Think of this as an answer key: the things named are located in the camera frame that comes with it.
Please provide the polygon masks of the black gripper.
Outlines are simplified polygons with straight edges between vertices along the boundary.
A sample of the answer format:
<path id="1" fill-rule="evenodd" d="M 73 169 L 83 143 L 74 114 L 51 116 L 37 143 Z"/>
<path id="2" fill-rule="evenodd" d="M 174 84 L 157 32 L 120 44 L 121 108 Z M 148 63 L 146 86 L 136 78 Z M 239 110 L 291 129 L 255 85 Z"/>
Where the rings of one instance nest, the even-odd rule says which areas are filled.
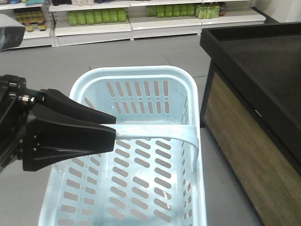
<path id="1" fill-rule="evenodd" d="M 27 124 L 29 111 L 36 103 L 85 122 L 65 124 L 34 119 Z M 25 78 L 3 75 L 0 77 L 0 170 L 22 158 L 24 171 L 38 171 L 67 159 L 111 152 L 116 130 L 98 124 L 115 123 L 116 117 L 79 104 L 56 89 L 28 89 Z"/>

